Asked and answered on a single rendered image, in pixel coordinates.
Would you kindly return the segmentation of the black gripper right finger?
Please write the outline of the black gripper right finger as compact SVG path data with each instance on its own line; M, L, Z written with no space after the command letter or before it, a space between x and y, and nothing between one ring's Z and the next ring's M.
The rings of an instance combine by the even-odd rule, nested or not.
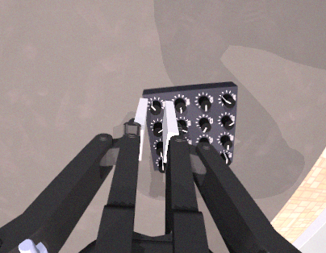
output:
M173 253L209 253L194 183L230 253L302 253L274 229L211 144L187 142L170 101L162 132L165 234L172 234Z

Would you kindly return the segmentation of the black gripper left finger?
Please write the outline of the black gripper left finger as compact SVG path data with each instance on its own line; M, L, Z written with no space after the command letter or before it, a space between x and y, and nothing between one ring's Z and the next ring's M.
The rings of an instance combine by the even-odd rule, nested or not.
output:
M22 214L2 226L0 253L58 253L113 165L94 253L132 253L147 108L148 99L141 98L136 117L123 125L123 137L96 135Z

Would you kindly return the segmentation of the grey knob box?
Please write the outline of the grey knob box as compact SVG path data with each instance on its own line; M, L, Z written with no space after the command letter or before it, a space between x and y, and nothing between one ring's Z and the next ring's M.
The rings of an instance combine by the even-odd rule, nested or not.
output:
M229 166L235 141L237 92L238 86L232 81L144 89L154 171L165 173L162 132L165 101L173 102L187 142L195 146L201 142L211 144Z

